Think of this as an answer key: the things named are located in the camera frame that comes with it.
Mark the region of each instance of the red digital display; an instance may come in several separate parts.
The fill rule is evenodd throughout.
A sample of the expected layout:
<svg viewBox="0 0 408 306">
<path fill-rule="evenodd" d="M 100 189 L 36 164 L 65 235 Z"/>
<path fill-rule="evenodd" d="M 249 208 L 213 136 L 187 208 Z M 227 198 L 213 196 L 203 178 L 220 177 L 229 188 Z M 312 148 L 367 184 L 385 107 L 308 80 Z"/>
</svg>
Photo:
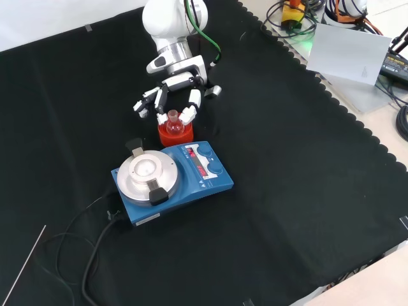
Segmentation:
<svg viewBox="0 0 408 306">
<path fill-rule="evenodd" d="M 206 177 L 207 173 L 204 170 L 204 168 L 202 166 L 197 166 L 199 173 L 201 174 L 201 176 Z"/>
<path fill-rule="evenodd" d="M 203 165 L 200 163 L 200 160 L 198 159 L 198 156 L 196 155 L 196 153 L 194 152 L 193 148 L 186 148 L 187 152 L 189 153 L 191 160 L 193 161 L 193 163 L 196 165 L 198 173 L 200 173 L 200 175 L 202 177 L 206 177 L 208 175 L 208 173 L 205 171 L 205 168 L 203 167 Z"/>
<path fill-rule="evenodd" d="M 196 154 L 194 153 L 194 150 L 192 148 L 188 148 L 187 151 L 189 152 L 191 157 L 196 157 Z"/>
</svg>

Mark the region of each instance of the white label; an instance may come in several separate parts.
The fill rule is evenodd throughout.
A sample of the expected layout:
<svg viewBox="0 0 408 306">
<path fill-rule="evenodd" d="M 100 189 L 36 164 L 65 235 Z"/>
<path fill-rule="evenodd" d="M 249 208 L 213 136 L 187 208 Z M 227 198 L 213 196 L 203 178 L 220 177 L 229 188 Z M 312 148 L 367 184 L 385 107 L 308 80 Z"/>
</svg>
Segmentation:
<svg viewBox="0 0 408 306">
<path fill-rule="evenodd" d="M 136 226 L 139 226 L 139 225 L 141 225 L 143 223 L 149 222 L 150 220 L 153 220 L 153 219 L 155 219 L 157 217 L 160 217 L 160 213 L 157 213 L 156 215 L 151 215 L 150 217 L 148 217 L 146 219 L 143 219 L 143 220 L 140 220 L 139 222 L 136 222 Z"/>
</svg>

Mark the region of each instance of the cable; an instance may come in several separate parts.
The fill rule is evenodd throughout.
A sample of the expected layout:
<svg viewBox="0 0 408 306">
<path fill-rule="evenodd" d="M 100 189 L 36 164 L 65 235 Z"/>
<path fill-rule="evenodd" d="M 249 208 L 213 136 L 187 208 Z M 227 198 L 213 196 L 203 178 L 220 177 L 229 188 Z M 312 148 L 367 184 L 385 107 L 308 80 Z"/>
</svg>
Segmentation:
<svg viewBox="0 0 408 306">
<path fill-rule="evenodd" d="M 397 131 L 399 135 L 408 142 L 408 122 L 407 122 L 407 115 L 408 115 L 408 106 L 405 105 L 401 107 L 400 111 L 397 114 L 397 119 L 395 120 L 395 126 L 397 127 Z"/>
<path fill-rule="evenodd" d="M 84 276 L 82 277 L 82 285 L 81 285 L 81 291 L 82 295 L 84 298 L 92 305 L 92 306 L 98 306 L 98 304 L 88 295 L 86 287 L 87 287 L 87 281 L 88 281 L 88 274 L 89 270 L 91 269 L 92 263 L 94 262 L 95 255 L 98 251 L 99 245 L 101 244 L 101 241 L 103 237 L 105 236 L 106 232 L 118 221 L 120 221 L 121 218 L 118 217 L 108 223 L 108 225 L 105 226 L 101 234 L 99 235 L 98 241 L 95 244 L 94 251 L 92 252 L 92 255 L 89 258 L 88 264 L 85 268 Z"/>
<path fill-rule="evenodd" d="M 100 200 L 102 200 L 102 199 L 105 199 L 105 198 L 107 198 L 107 197 L 109 197 L 109 196 L 111 196 L 111 195 L 113 195 L 113 194 L 115 194 L 115 193 L 110 193 L 110 194 L 101 196 L 101 197 L 99 197 L 98 199 L 96 199 L 95 201 L 93 201 L 91 204 L 89 204 L 87 207 L 85 207 L 84 209 L 82 209 L 79 213 L 77 213 L 76 216 L 74 216 L 74 218 L 72 218 L 71 222 L 70 222 L 70 223 L 68 224 L 68 226 L 66 227 L 64 233 L 67 233 L 67 232 L 69 231 L 69 229 L 72 227 L 72 225 L 75 223 L 75 221 L 76 221 L 82 214 L 84 214 L 86 211 L 88 211 L 88 209 L 90 209 L 90 208 L 93 206 L 93 204 L 95 204 L 95 203 L 97 203 L 98 201 L 100 201 Z M 62 245 L 63 245 L 63 243 L 64 243 L 64 240 L 65 240 L 65 235 L 62 236 L 61 241 L 60 241 L 60 243 L 59 243 L 59 246 L 58 246 L 58 248 L 57 248 L 57 254 L 55 255 L 55 266 L 54 266 L 54 268 L 55 268 L 55 271 L 57 272 L 57 276 L 60 277 L 62 280 L 64 280 L 67 284 L 69 284 L 69 285 L 79 285 L 79 284 L 77 284 L 77 283 L 69 282 L 68 280 L 66 280 L 66 279 L 61 275 L 61 272 L 59 271 L 59 258 L 60 258 L 61 248 L 62 248 Z M 96 268 L 95 268 L 95 270 L 93 271 L 92 274 L 95 274 L 95 273 L 96 273 L 96 269 L 97 269 L 97 267 L 98 267 L 98 263 L 99 263 L 99 259 L 98 259 L 98 262 L 96 263 Z"/>
<path fill-rule="evenodd" d="M 269 22 L 270 24 L 272 24 L 272 25 L 275 26 L 275 27 L 282 28 L 281 25 L 278 25 L 278 24 L 273 23 L 273 22 L 270 20 L 270 17 L 271 17 L 277 10 L 279 10 L 280 8 L 283 8 L 284 6 L 288 6 L 288 7 L 292 8 L 289 4 L 285 3 L 285 1 L 279 1 L 278 3 L 275 3 L 274 5 L 272 5 L 272 6 L 269 8 L 269 10 L 267 11 L 267 13 L 266 13 L 266 20 L 261 24 L 261 31 L 262 31 L 262 33 L 264 33 L 264 34 L 267 35 L 268 37 L 271 36 L 271 35 L 264 31 L 264 26 L 265 26 L 265 24 L 266 24 L 267 22 Z M 317 27 L 317 21 L 316 21 L 316 19 L 313 17 L 312 14 L 310 14 L 310 16 L 307 15 L 307 12 L 308 12 L 308 10 L 309 10 L 309 2 L 308 2 L 308 1 L 306 2 L 305 10 L 302 10 L 302 9 L 300 9 L 300 8 L 292 8 L 292 9 L 298 10 L 298 11 L 300 11 L 300 12 L 303 13 L 303 16 L 302 16 L 301 19 L 297 22 L 297 24 L 301 23 L 302 20 L 303 20 L 304 18 L 306 18 L 307 20 L 309 20 L 309 21 L 312 23 L 312 25 L 311 25 L 309 28 L 307 28 L 306 30 L 303 30 L 303 31 L 300 31 L 300 32 L 294 32 L 293 34 L 290 34 L 290 35 L 287 35 L 287 36 L 281 36 L 281 35 L 279 35 L 279 38 L 292 38 L 292 37 L 299 36 L 299 35 L 307 35 L 307 34 L 314 33 L 314 31 L 316 30 L 316 27 Z"/>
<path fill-rule="evenodd" d="M 38 248 L 39 249 L 42 245 L 47 245 L 49 242 L 54 241 L 55 239 L 61 237 L 61 236 L 69 236 L 69 237 L 73 237 L 73 238 L 77 238 L 83 241 L 86 241 L 89 245 L 91 245 L 92 247 L 94 247 L 94 244 L 89 241 L 88 239 L 86 239 L 85 237 L 82 237 L 80 235 L 74 234 L 74 233 L 61 233 L 61 234 L 57 234 L 52 236 L 51 238 L 43 241 L 42 243 L 39 244 Z M 52 273 L 49 269 L 45 268 L 45 266 L 40 262 L 40 260 L 38 259 L 37 256 L 37 251 L 34 252 L 33 254 L 33 258 L 34 258 L 34 262 L 47 274 L 49 274 L 50 276 L 52 276 L 53 278 L 55 278 L 57 281 L 59 281 L 62 285 L 64 285 L 64 287 L 69 291 L 69 295 L 71 296 L 71 301 L 72 301 L 72 306 L 75 306 L 75 296 L 74 296 L 74 292 L 72 290 L 72 288 L 69 286 L 69 283 L 66 282 L 63 278 L 55 275 L 54 273 Z"/>
<path fill-rule="evenodd" d="M 211 44 L 213 44 L 213 46 L 218 50 L 218 55 L 215 58 L 215 60 L 213 61 L 213 64 L 217 64 L 219 62 L 219 60 L 221 59 L 221 48 L 220 46 L 211 38 L 209 38 L 202 30 L 200 30 L 200 28 L 196 25 L 196 22 L 193 19 L 193 15 L 191 14 L 191 10 L 190 10 L 190 5 L 188 3 L 188 0 L 184 0 L 184 9 L 187 12 L 187 16 L 189 17 L 190 23 L 191 25 L 196 29 L 196 31 L 202 36 L 204 37 L 206 40 L 208 40 L 209 42 L 211 42 Z"/>
<path fill-rule="evenodd" d="M 404 56 L 402 56 L 402 55 L 399 54 L 399 53 L 396 53 L 396 52 L 395 52 L 393 49 L 391 49 L 391 48 L 388 49 L 388 52 L 391 53 L 391 54 L 393 54 L 393 55 L 398 56 L 398 57 L 401 58 L 401 59 L 407 60 Z"/>
<path fill-rule="evenodd" d="M 302 0 L 304 6 L 306 6 L 306 3 L 309 3 L 310 11 L 316 12 L 324 6 L 326 0 Z"/>
<path fill-rule="evenodd" d="M 395 103 L 400 107 L 400 111 L 397 114 L 397 118 L 395 119 L 395 127 L 397 128 L 398 134 L 408 142 L 408 121 L 407 121 L 407 115 L 408 115 L 408 102 L 405 102 L 404 100 L 401 100 L 400 98 L 396 97 L 394 95 L 393 89 L 392 89 L 392 82 L 390 82 L 388 88 L 381 82 L 380 79 L 378 79 L 378 82 L 381 84 L 381 86 L 384 87 L 385 91 L 382 90 L 378 85 L 375 85 L 380 91 L 385 93 L 387 96 L 392 98 Z"/>
<path fill-rule="evenodd" d="M 373 30 L 378 34 L 378 35 L 383 35 L 382 32 L 380 30 L 378 30 L 378 28 L 376 28 L 367 18 L 364 18 L 364 22 L 366 24 L 368 24 L 370 27 L 373 28 Z"/>
<path fill-rule="evenodd" d="M 402 40 L 402 38 L 404 38 L 404 36 L 408 33 L 408 27 L 402 31 L 401 35 L 394 38 L 391 44 L 391 49 L 394 49 L 394 47 L 400 43 L 400 41 Z"/>
<path fill-rule="evenodd" d="M 197 17 L 197 13 L 196 13 L 196 6 L 194 5 L 194 0 L 191 0 L 191 6 L 193 7 L 194 19 L 196 21 L 196 25 L 200 28 L 200 24 L 198 23 L 198 17 Z M 201 41 L 198 40 L 198 54 L 200 54 L 200 53 L 201 53 Z"/>
</svg>

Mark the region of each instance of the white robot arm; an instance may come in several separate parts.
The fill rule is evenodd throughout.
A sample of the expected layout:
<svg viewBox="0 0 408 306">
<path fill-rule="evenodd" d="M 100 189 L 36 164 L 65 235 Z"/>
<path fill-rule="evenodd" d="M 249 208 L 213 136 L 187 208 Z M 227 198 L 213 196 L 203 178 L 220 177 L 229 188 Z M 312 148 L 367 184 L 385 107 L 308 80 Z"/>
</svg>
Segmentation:
<svg viewBox="0 0 408 306">
<path fill-rule="evenodd" d="M 208 21 L 207 7 L 203 0 L 194 0 L 194 9 L 200 29 L 203 30 Z M 142 18 L 146 31 L 156 43 L 157 51 L 185 41 L 187 36 L 195 32 L 191 23 L 186 21 L 184 0 L 150 0 L 143 10 Z"/>
<path fill-rule="evenodd" d="M 208 21 L 208 10 L 203 0 L 149 0 L 143 10 L 143 25 L 152 36 L 159 54 L 146 70 L 155 73 L 167 69 L 170 77 L 162 81 L 160 87 L 145 92 L 133 110 L 140 117 L 146 117 L 146 106 L 154 102 L 159 124 L 167 121 L 164 106 L 168 92 L 208 84 L 203 58 L 201 55 L 193 57 L 187 42 L 187 36 L 197 33 L 187 17 L 187 5 L 194 12 L 198 28 L 203 30 Z M 218 96 L 220 92 L 221 88 L 214 86 L 206 91 L 205 96 Z M 193 121 L 200 107 L 199 90 L 191 91 L 189 104 L 190 107 L 186 107 L 180 116 L 185 125 Z"/>
<path fill-rule="evenodd" d="M 322 23 L 353 29 L 367 15 L 367 0 L 327 0 Z"/>
</svg>

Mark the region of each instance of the white card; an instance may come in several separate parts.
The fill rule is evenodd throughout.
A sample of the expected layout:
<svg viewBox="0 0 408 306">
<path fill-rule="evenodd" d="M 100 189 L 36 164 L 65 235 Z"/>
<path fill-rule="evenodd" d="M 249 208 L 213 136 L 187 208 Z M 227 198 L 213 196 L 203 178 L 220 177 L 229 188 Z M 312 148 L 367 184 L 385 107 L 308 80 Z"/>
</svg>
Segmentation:
<svg viewBox="0 0 408 306">
<path fill-rule="evenodd" d="M 318 24 L 307 69 L 374 85 L 391 38 Z"/>
</svg>

